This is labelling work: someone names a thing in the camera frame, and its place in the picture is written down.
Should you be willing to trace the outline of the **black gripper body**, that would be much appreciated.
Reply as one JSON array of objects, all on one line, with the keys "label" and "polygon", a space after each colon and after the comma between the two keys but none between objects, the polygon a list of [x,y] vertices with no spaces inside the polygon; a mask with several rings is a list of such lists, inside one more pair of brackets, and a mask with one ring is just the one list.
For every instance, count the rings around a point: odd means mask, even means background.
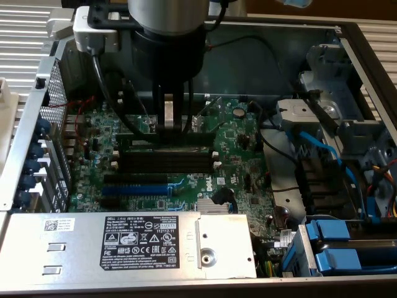
[{"label": "black gripper body", "polygon": [[161,86],[182,84],[202,69],[206,34],[203,26],[178,36],[137,30],[132,33],[134,66]]}]

